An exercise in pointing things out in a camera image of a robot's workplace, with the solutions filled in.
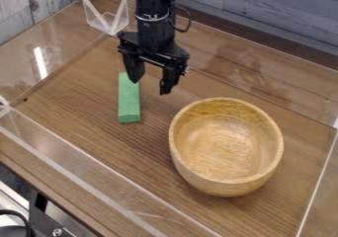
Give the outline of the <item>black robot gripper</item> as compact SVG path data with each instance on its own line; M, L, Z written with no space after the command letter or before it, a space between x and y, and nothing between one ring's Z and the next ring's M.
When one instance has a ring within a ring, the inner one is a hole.
M119 32L118 38L118 50L123 55L130 80L139 82L146 73L146 62L156 65L163 68L161 94L167 95L186 73L189 52L173 39L161 41L159 38L140 38L136 32L127 31Z

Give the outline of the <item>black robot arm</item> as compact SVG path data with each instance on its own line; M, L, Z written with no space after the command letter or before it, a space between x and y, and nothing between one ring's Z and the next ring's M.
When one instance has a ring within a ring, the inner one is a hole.
M186 74L189 52L175 43L175 33L186 33L175 24L175 0L135 0L135 19L138 30L120 31L118 50L130 80L138 83L146 73L146 64L151 63L163 70L161 94L171 92L179 77Z

